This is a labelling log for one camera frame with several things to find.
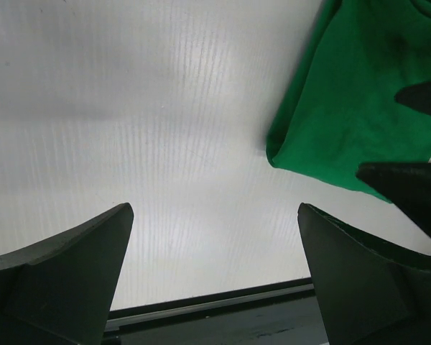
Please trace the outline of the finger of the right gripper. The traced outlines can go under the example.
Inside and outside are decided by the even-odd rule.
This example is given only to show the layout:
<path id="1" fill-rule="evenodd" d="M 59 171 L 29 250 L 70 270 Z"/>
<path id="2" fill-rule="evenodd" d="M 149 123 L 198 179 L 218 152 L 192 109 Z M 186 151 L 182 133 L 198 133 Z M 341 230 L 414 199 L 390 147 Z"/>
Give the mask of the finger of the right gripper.
<path id="1" fill-rule="evenodd" d="M 400 89 L 394 100 L 403 106 L 431 116 L 431 80 Z"/>
<path id="2" fill-rule="evenodd" d="M 356 177 L 390 200 L 431 238 L 431 162 L 369 162 Z"/>

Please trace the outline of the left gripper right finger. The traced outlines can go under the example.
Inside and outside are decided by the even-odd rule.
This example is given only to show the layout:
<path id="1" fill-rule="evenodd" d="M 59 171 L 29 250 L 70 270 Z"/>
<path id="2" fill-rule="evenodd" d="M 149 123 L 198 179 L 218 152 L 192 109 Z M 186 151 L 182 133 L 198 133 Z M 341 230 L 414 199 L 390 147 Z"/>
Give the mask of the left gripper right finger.
<path id="1" fill-rule="evenodd" d="M 297 220 L 330 344 L 431 344 L 431 256 L 308 203 Z"/>

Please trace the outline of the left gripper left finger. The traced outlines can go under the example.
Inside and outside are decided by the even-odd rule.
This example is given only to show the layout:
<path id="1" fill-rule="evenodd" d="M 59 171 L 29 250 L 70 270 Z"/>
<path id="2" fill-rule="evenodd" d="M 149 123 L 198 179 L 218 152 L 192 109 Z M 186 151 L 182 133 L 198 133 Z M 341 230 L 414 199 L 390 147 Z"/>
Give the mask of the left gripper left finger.
<path id="1" fill-rule="evenodd" d="M 122 203 L 0 255 L 0 344 L 100 344 L 133 220 Z"/>

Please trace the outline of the green t-shirt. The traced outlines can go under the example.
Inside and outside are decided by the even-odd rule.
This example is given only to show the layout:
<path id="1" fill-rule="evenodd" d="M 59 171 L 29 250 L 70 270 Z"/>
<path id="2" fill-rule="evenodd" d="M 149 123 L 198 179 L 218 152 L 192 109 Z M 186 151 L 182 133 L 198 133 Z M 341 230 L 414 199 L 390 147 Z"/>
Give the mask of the green t-shirt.
<path id="1" fill-rule="evenodd" d="M 431 1 L 325 1 L 267 134 L 272 167 L 374 194 L 364 162 L 426 162 L 431 116 L 398 104 L 431 80 Z"/>

